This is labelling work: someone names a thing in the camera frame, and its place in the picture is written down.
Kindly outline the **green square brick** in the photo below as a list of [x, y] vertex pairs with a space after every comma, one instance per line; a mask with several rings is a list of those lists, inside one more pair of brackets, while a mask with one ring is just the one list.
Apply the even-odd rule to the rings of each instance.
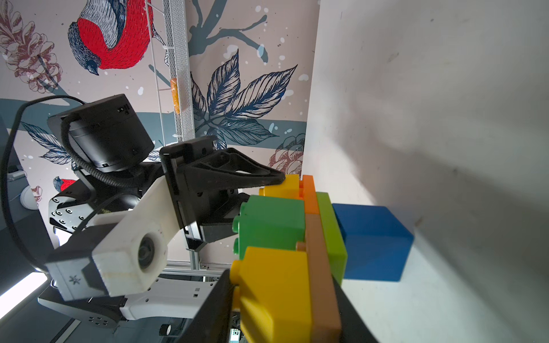
[[234, 253], [243, 260], [248, 247], [294, 251], [305, 241], [305, 203], [277, 197], [252, 195], [233, 219], [237, 234]]

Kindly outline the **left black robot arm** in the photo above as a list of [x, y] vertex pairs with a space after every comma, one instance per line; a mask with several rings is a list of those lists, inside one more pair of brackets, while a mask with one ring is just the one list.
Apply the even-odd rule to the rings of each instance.
[[51, 117], [49, 127], [77, 167], [76, 183], [50, 201], [52, 224], [70, 237], [45, 262], [20, 238], [1, 160], [1, 210], [14, 243], [50, 279], [39, 303], [95, 327], [149, 317], [194, 317], [214, 282], [163, 277], [169, 243], [200, 251], [232, 235], [246, 190], [282, 184], [285, 175], [205, 136], [154, 145], [123, 94]]

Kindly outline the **lime green long brick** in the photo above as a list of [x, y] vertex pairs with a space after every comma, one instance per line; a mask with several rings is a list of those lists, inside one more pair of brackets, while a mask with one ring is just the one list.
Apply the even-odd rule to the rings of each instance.
[[330, 264], [330, 271], [341, 285], [347, 267], [348, 253], [329, 194], [317, 193], [317, 203], [323, 225], [323, 234]]

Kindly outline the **yellow brick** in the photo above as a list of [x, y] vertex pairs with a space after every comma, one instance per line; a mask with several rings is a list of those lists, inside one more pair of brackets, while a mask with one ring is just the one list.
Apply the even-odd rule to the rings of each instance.
[[263, 197], [276, 197], [291, 200], [300, 200], [300, 176], [298, 174], [290, 174], [285, 176], [282, 184], [263, 187], [259, 191], [259, 195]]
[[233, 262], [233, 307], [249, 342], [310, 342], [313, 326], [307, 255], [249, 247]]

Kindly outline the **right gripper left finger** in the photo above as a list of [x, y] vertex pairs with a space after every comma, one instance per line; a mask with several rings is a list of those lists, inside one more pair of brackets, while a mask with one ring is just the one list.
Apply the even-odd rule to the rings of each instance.
[[177, 342], [229, 342], [233, 294], [230, 270], [225, 270]]

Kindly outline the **brown brick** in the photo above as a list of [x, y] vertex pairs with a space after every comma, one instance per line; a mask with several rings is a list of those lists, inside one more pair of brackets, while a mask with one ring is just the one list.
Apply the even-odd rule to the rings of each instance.
[[339, 342], [342, 331], [320, 215], [306, 214], [305, 241], [296, 250], [307, 254], [312, 309], [312, 342]]

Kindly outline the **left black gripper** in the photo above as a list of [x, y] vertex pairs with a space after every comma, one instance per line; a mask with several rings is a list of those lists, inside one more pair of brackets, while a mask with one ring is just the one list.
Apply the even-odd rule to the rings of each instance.
[[234, 148], [216, 151], [216, 140], [216, 136], [205, 136], [160, 150], [177, 221], [191, 252], [234, 235], [232, 222], [250, 198], [238, 189], [285, 181], [283, 172]]

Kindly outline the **blue square brick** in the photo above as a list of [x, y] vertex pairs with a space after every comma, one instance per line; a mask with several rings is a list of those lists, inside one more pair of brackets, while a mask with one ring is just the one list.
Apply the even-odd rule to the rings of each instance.
[[347, 250], [346, 280], [399, 282], [415, 236], [387, 208], [334, 204]]

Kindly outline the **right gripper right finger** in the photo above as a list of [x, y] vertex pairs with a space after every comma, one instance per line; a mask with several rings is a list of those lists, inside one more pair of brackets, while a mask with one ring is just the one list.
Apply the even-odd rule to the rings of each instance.
[[339, 342], [378, 343], [335, 278], [333, 284], [342, 325]]

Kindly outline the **orange brick front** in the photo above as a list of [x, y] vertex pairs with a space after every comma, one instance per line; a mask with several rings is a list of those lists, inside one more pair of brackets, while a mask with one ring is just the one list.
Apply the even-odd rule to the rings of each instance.
[[306, 214], [320, 214], [313, 176], [303, 175], [300, 181], [300, 198], [304, 201]]

